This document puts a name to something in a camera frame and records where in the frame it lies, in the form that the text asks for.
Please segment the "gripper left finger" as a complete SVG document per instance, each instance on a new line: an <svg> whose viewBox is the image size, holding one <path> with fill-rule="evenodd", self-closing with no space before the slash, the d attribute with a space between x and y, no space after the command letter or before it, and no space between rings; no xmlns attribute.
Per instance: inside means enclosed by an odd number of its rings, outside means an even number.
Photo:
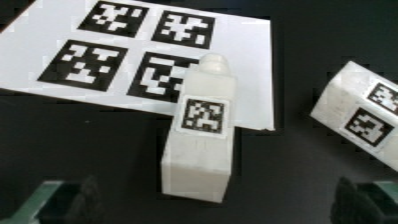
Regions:
<svg viewBox="0 0 398 224"><path fill-rule="evenodd" d="M106 224L97 177L81 181L47 180L0 224Z"/></svg>

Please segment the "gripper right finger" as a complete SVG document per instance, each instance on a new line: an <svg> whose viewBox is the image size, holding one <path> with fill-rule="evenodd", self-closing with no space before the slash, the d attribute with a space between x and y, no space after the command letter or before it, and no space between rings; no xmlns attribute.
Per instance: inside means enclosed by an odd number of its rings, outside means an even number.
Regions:
<svg viewBox="0 0 398 224"><path fill-rule="evenodd" d="M333 224L398 224L398 181L356 183L340 178L331 208Z"/></svg>

